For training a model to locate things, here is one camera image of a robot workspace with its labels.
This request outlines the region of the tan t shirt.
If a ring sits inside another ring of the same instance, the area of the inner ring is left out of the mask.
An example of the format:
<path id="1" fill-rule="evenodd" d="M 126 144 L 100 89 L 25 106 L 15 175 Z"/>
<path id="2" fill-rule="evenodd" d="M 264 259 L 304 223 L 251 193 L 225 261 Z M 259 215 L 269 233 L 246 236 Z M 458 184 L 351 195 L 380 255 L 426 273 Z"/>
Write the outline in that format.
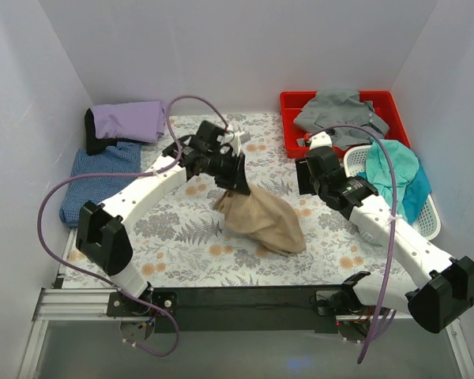
<path id="1" fill-rule="evenodd" d="M 307 244 L 294 208 L 260 186 L 249 188 L 248 195 L 227 190 L 213 205 L 224 216 L 224 226 L 273 252 L 302 253 Z"/>

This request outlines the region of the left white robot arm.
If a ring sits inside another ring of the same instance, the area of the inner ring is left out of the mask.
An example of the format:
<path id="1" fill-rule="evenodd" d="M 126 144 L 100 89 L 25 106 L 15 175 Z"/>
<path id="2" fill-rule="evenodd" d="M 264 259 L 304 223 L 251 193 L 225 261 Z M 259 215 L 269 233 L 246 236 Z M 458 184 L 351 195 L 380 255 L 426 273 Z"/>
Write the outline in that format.
<path id="1" fill-rule="evenodd" d="M 85 203 L 80 210 L 76 247 L 114 287 L 151 302 L 152 285 L 134 267 L 129 233 L 162 198 L 200 174 L 213 177 L 222 189 L 250 195 L 243 152 L 249 140 L 249 133 L 240 128 L 223 129 L 203 121 L 196 133 L 167 146 L 127 187 L 99 204 Z"/>

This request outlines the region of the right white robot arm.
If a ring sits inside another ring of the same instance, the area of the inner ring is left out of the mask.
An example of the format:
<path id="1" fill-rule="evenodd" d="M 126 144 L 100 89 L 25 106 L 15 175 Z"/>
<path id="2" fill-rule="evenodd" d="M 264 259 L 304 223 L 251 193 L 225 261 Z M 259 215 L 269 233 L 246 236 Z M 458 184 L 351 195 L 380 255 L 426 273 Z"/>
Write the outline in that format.
<path id="1" fill-rule="evenodd" d="M 393 258 L 412 278 L 413 287 L 382 280 L 369 272 L 347 278 L 323 304 L 338 310 L 376 306 L 408 313 L 428 332 L 439 333 L 474 306 L 474 261 L 439 249 L 407 222 L 392 217 L 378 191 L 360 176 L 348 176 L 328 146 L 311 149 L 295 162 L 300 194 L 325 204 L 367 232 L 378 244 L 393 246 Z"/>

